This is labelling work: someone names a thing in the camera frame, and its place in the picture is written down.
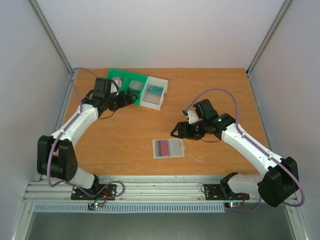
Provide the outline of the red card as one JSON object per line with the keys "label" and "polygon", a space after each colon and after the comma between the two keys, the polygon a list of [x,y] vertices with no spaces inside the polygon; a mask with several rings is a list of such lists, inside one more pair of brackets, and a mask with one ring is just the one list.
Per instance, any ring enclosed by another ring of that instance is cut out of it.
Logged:
{"label": "red card", "polygon": [[168,157],[170,155],[169,141],[157,140],[156,141],[156,155],[158,157]]}

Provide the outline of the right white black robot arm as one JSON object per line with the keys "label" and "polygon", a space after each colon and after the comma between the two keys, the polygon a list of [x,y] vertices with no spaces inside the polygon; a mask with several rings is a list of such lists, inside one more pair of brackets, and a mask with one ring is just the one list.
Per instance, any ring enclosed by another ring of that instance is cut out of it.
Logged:
{"label": "right white black robot arm", "polygon": [[238,172],[225,176],[219,185],[224,199],[249,194],[277,207],[299,190],[298,165],[292,157],[283,158],[264,147],[231,115],[218,114],[208,99],[195,103],[193,108],[183,112],[187,120],[176,124],[172,137],[198,141],[205,135],[214,135],[237,150],[259,173],[252,177]]}

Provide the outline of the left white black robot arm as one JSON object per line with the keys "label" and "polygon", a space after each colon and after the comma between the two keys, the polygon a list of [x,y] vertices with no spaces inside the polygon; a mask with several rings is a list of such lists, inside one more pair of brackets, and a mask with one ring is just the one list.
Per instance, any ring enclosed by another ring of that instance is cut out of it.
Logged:
{"label": "left white black robot arm", "polygon": [[120,90],[120,80],[98,77],[94,88],[80,100],[72,117],[56,132],[43,135],[37,142],[37,172],[47,179],[56,178],[83,188],[89,199],[96,199],[101,187],[96,177],[81,169],[75,154],[75,146],[87,128],[104,111],[117,111],[134,104],[139,98],[132,90]]}

